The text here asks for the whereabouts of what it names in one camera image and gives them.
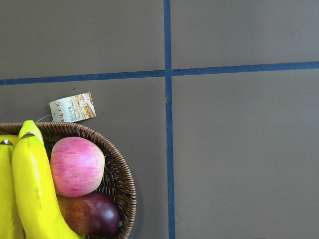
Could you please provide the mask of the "yellow banana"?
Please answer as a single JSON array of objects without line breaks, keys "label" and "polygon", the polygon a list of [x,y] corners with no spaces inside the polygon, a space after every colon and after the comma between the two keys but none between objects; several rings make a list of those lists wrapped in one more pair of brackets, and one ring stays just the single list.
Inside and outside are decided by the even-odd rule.
[{"label": "yellow banana", "polygon": [[23,125],[18,133],[18,139],[21,139],[26,134],[33,134],[34,136],[36,136],[39,139],[39,141],[42,144],[44,144],[42,133],[33,120],[24,121],[24,123],[23,123]]},{"label": "yellow banana", "polygon": [[24,135],[12,155],[18,213],[28,239],[83,239],[65,222],[58,205],[46,149],[34,134]]},{"label": "yellow banana", "polygon": [[11,166],[11,154],[18,136],[1,135],[0,140],[7,141],[0,144],[0,237],[23,239],[24,229],[17,210]]}]

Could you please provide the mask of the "brown wicker basket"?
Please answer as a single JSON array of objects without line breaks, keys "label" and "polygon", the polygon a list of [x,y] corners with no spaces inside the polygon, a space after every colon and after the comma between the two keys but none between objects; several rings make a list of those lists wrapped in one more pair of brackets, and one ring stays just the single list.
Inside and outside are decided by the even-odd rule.
[{"label": "brown wicker basket", "polygon": [[97,191],[109,196],[118,206],[122,216],[119,231],[108,238],[127,239],[130,236],[136,216],[136,189],[131,171],[118,149],[101,133],[77,123],[38,122],[47,153],[54,144],[68,136],[79,136],[95,143],[103,152],[105,167],[102,182]]}]

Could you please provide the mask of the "paper basket tag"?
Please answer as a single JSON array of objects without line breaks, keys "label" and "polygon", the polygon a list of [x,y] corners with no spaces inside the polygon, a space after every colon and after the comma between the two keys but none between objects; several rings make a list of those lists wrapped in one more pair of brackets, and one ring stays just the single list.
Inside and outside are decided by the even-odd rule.
[{"label": "paper basket tag", "polygon": [[54,100],[49,107],[53,122],[77,122],[96,116],[90,92]]}]

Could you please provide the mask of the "pink red apple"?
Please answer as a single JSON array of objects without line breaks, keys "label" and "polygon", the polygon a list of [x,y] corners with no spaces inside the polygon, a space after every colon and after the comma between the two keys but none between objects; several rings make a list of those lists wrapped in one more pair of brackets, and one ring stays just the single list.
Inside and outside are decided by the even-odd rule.
[{"label": "pink red apple", "polygon": [[55,191],[65,197],[79,197],[95,191],[104,174],[101,149],[81,137],[66,137],[55,143],[50,168]]}]

